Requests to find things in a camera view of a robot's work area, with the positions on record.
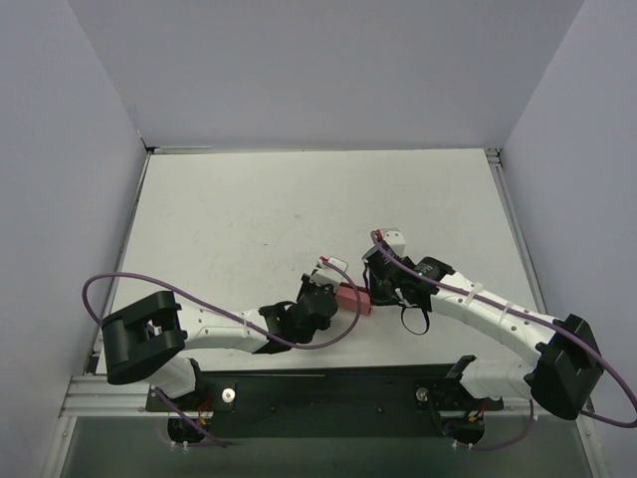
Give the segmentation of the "pink paper box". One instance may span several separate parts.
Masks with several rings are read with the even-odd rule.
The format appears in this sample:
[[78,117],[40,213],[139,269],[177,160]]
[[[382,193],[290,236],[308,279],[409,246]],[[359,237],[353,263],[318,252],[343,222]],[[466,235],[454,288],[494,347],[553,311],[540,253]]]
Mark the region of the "pink paper box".
[[335,299],[340,309],[353,312],[360,311],[360,314],[369,317],[373,306],[366,290],[361,287],[352,287],[342,283],[335,293]]

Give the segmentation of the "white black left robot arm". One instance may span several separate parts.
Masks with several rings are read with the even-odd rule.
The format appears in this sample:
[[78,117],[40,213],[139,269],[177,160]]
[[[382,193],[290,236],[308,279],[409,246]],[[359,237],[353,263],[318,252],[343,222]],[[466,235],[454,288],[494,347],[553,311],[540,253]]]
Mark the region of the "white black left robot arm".
[[237,322],[203,308],[181,305],[169,291],[153,293],[107,316],[102,325],[107,382],[145,381],[178,407],[203,400],[200,367],[180,355],[191,350],[234,350],[274,355],[309,344],[330,327],[339,286],[320,272],[302,276],[294,301],[239,313]]

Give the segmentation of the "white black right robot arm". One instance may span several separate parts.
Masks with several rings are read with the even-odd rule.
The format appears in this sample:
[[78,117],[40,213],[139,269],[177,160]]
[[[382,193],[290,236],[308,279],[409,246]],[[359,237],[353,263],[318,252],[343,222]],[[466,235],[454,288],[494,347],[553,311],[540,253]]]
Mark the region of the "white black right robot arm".
[[374,305],[457,320],[516,355],[511,361],[461,359],[458,382],[470,396],[532,399],[559,418],[579,415],[603,373],[587,353],[597,343],[585,320],[533,315],[437,259],[413,262],[387,245],[368,250],[362,261]]

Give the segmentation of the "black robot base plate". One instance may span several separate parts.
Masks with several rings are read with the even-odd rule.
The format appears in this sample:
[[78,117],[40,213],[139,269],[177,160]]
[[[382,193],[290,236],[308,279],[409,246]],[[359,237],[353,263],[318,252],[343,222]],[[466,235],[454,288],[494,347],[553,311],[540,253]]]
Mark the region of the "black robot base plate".
[[460,369],[450,363],[203,371],[199,396],[175,403],[224,439],[438,437],[448,419],[504,407],[465,391]]

